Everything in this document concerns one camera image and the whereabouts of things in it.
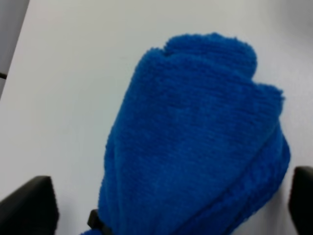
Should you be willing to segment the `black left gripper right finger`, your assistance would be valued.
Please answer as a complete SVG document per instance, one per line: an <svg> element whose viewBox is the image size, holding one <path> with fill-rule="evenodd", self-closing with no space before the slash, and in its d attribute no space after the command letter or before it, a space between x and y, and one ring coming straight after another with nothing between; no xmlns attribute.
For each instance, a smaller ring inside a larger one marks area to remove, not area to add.
<svg viewBox="0 0 313 235"><path fill-rule="evenodd" d="M298 166L294 169L289 212L299 235L313 234L313 168Z"/></svg>

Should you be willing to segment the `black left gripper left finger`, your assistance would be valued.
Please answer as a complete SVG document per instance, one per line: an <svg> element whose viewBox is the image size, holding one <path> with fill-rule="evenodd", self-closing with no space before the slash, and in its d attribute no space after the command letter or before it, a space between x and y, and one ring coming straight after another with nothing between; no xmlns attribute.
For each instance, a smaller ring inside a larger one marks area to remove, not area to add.
<svg viewBox="0 0 313 235"><path fill-rule="evenodd" d="M53 235L59 220L52 179L36 176L0 202L2 235Z"/></svg>

